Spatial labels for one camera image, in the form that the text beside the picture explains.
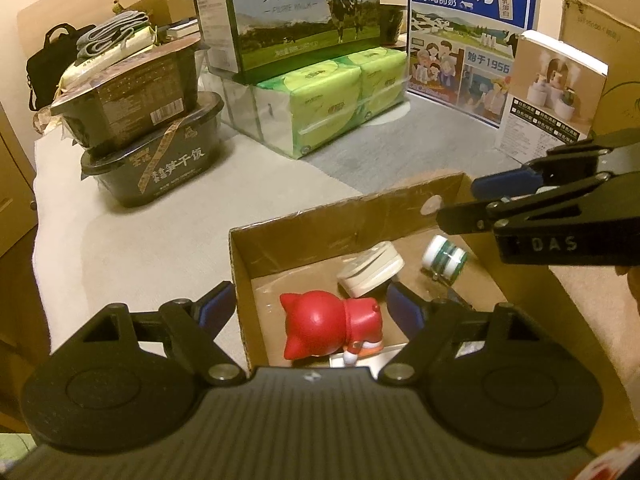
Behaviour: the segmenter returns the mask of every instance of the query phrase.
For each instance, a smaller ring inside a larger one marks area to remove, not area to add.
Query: white and green striped object
[[[449,283],[456,281],[468,254],[444,236],[436,235],[422,257],[422,266]]]

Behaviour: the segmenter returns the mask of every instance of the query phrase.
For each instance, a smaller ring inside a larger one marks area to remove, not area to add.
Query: gray cloth
[[[128,40],[137,30],[149,25],[149,17],[144,12],[139,10],[121,12],[80,37],[76,44],[78,61],[83,62],[100,56],[112,46]]]

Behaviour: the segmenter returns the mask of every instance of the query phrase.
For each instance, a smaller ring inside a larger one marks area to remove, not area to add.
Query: blue milk box
[[[195,0],[209,68],[244,84],[380,46],[380,0]]]
[[[499,126],[540,0],[410,0],[409,91]]]

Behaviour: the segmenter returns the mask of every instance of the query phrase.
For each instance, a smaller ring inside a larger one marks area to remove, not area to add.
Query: barcode
[[[226,50],[220,50],[218,48],[209,49],[209,62],[215,68],[230,69],[231,63],[229,63],[229,55]]]
[[[165,119],[169,117],[173,117],[175,114],[179,114],[184,110],[184,105],[182,104],[182,99],[177,99],[173,103],[169,103],[167,106],[163,106],[162,108],[158,108],[155,112],[151,112],[151,120],[155,124],[161,123]]]

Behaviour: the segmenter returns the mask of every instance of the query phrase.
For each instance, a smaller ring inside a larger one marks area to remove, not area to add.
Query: ribbed gray surface
[[[262,368],[243,386],[212,390],[152,446],[108,457],[40,446],[8,478],[566,480],[591,458],[584,449],[548,458],[475,449],[440,428],[416,394],[379,386],[366,368]]]

